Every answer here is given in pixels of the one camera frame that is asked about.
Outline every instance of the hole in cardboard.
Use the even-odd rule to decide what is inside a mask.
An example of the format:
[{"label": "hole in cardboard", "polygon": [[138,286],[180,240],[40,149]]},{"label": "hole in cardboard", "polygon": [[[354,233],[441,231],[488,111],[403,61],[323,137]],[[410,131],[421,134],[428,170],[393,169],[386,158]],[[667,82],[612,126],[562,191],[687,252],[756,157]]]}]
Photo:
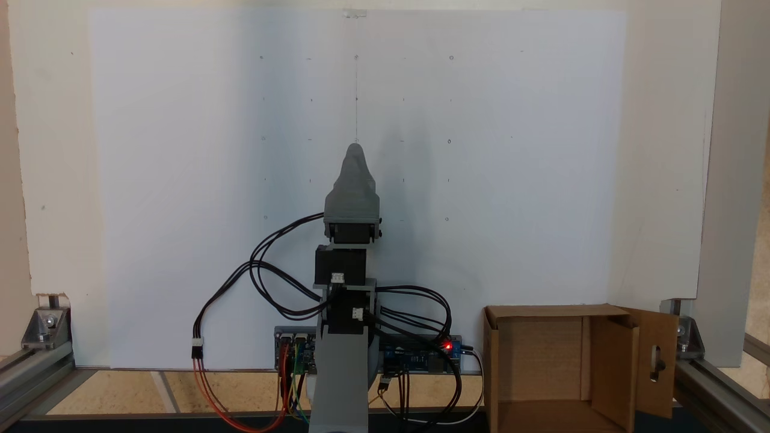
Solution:
[{"label": "hole in cardboard", "polygon": [[660,347],[652,346],[652,352],[650,356],[650,380],[657,382],[660,372],[665,369],[666,363],[661,359]]}]

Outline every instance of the red wire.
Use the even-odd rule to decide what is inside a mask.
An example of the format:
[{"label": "red wire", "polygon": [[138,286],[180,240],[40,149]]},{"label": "red wire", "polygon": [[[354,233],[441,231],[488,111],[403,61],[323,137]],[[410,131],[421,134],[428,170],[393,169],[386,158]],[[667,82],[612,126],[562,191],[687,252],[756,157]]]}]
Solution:
[{"label": "red wire", "polygon": [[[278,380],[279,380],[279,386],[282,381],[282,378],[284,376],[284,367],[286,364],[286,356],[288,355],[288,346],[284,348],[283,351],[281,351],[281,355],[279,357],[279,366],[278,366]],[[214,403],[212,396],[213,396],[213,390],[211,390],[211,393],[209,393],[209,386],[208,380],[206,380],[206,369],[203,367],[203,360],[192,360],[192,370],[195,375],[195,382],[198,384],[198,389],[200,393],[203,395],[203,397],[206,399],[206,401],[209,403],[209,406],[218,414],[218,416],[224,420],[227,424],[231,425],[232,427],[244,431],[245,433],[267,433],[268,431],[272,431],[275,428],[277,428],[282,422],[283,419],[286,417],[286,407],[288,406],[288,397],[289,392],[286,389],[286,381],[283,381],[283,408],[281,409],[281,412],[278,414],[278,417],[273,420],[273,422],[268,425],[265,428],[251,428],[247,425],[241,424],[240,422],[236,421],[234,418],[232,418],[232,415],[227,411],[227,409],[222,407],[222,410],[219,409],[219,407]]]}]

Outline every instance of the open cardboard box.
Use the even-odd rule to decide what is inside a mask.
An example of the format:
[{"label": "open cardboard box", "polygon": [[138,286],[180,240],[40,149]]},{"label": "open cardboard box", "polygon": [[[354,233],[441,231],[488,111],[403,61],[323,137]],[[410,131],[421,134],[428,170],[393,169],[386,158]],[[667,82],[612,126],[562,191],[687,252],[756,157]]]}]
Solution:
[{"label": "open cardboard box", "polygon": [[490,306],[484,404],[492,433],[633,431],[671,417],[678,318],[610,304]]}]

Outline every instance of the blue circuit board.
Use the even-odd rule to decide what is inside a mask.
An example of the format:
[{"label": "blue circuit board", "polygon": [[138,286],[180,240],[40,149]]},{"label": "blue circuit board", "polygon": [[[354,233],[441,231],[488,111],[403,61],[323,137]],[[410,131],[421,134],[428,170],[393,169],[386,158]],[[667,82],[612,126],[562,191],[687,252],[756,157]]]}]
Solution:
[{"label": "blue circuit board", "polygon": [[[450,341],[441,345],[444,353],[449,355],[452,362],[460,367],[462,355],[462,339],[452,336]],[[414,350],[392,342],[380,344],[383,352],[383,371],[395,372],[408,370],[410,373],[451,374],[452,367],[435,351]]]}]

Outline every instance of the white wall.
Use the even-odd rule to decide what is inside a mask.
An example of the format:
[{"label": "white wall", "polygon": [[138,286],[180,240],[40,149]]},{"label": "white wall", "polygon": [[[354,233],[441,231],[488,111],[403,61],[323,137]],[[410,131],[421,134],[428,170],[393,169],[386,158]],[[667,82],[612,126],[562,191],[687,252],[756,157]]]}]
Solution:
[{"label": "white wall", "polygon": [[8,3],[0,1],[0,357],[21,347],[37,300],[29,292],[27,227],[18,157],[16,108],[8,33]]},{"label": "white wall", "polygon": [[[12,0],[19,150],[32,293],[65,293],[79,364],[109,363],[102,214],[91,106],[88,9],[189,2]],[[221,7],[244,2],[196,2]],[[248,2],[265,5],[266,2]],[[291,2],[414,8],[413,2]],[[421,2],[420,8],[612,8],[628,15],[610,300],[656,309],[695,297],[719,0]]]}]

